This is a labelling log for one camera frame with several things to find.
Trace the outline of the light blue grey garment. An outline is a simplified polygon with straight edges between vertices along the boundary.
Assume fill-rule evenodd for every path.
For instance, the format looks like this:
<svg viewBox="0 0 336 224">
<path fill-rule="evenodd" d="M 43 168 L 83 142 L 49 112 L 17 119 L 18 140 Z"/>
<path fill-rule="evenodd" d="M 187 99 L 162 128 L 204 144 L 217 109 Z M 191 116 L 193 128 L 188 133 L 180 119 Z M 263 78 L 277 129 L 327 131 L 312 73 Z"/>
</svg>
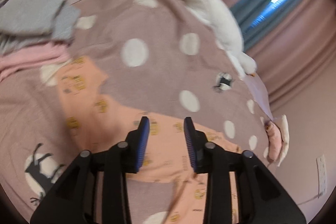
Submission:
<svg viewBox="0 0 336 224">
<path fill-rule="evenodd" d="M 8 0 L 1 7 L 1 34 L 18 42 L 67 41 L 80 14 L 67 0 Z"/>
</svg>

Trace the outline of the mauve polka dot blanket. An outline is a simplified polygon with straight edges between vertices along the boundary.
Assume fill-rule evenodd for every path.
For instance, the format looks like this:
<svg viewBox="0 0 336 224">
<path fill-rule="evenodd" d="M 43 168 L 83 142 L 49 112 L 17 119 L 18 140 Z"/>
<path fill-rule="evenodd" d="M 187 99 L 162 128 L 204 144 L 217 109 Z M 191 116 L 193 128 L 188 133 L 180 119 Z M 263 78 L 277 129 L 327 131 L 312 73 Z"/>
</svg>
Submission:
<svg viewBox="0 0 336 224">
<path fill-rule="evenodd" d="M 268 146 L 259 77 L 242 79 L 213 32 L 180 0 L 82 0 L 72 62 L 1 82 L 1 186 L 29 220 L 81 150 L 104 151 L 150 120 L 145 160 L 127 177 L 133 223 L 202 223 L 205 174 L 190 167 L 183 121 L 224 149 Z"/>
</svg>

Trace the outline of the pink curtain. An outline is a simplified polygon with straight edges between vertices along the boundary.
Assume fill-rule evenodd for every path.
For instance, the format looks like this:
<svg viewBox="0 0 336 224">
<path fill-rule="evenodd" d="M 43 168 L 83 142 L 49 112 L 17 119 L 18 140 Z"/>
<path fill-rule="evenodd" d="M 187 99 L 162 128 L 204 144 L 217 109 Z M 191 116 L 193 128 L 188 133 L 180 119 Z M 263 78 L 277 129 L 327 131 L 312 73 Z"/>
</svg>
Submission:
<svg viewBox="0 0 336 224">
<path fill-rule="evenodd" d="M 240 0 L 223 0 L 229 8 Z M 296 96 L 335 55 L 335 0 L 303 0 L 256 45 L 256 60 L 277 109 Z"/>
</svg>

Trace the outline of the white goose plush toy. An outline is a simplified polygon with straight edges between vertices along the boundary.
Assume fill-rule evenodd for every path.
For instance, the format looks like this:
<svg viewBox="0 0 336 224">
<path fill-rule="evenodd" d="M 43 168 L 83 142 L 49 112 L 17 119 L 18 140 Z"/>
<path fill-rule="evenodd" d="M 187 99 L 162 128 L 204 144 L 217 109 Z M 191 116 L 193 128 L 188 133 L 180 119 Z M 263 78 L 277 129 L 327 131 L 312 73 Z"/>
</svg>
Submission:
<svg viewBox="0 0 336 224">
<path fill-rule="evenodd" d="M 254 76 L 257 64 L 244 53 L 242 31 L 230 9 L 222 0 L 182 0 L 185 7 L 215 35 L 217 46 L 230 58 L 241 79 Z"/>
</svg>

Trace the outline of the folded white garment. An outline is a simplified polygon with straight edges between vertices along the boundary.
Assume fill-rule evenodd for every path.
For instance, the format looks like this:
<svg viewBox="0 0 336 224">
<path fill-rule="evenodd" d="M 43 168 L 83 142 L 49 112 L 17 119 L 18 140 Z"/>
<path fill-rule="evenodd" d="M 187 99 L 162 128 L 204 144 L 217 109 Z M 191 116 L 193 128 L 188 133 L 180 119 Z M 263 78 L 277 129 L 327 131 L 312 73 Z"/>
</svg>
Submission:
<svg viewBox="0 0 336 224">
<path fill-rule="evenodd" d="M 289 125 L 285 114 L 282 115 L 280 118 L 274 119 L 273 122 L 279 128 L 282 139 L 281 151 L 276 161 L 277 166 L 279 167 L 286 158 L 287 153 L 289 151 L 289 141 L 290 141 Z"/>
</svg>

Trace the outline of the pink cloth beside blanket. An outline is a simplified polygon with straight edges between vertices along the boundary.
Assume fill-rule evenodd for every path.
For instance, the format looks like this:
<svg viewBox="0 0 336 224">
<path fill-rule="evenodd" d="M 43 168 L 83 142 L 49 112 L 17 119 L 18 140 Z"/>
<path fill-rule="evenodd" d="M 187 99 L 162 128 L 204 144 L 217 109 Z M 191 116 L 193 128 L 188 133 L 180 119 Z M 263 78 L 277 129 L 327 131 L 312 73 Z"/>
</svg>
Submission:
<svg viewBox="0 0 336 224">
<path fill-rule="evenodd" d="M 18 51 L 1 56 L 1 81 L 22 69 L 60 64 L 70 59 L 65 44 L 45 43 L 24 47 Z"/>
</svg>

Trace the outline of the white wall power strip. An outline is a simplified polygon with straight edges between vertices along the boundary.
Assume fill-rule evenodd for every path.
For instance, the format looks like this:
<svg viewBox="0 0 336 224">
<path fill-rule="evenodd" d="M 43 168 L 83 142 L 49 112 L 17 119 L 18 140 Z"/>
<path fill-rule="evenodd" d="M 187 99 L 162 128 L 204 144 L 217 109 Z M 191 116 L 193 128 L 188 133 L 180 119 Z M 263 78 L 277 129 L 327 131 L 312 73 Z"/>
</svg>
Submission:
<svg viewBox="0 0 336 224">
<path fill-rule="evenodd" d="M 327 192 L 327 169 L 325 155 L 321 155 L 316 159 L 318 172 L 318 198 Z"/>
</svg>

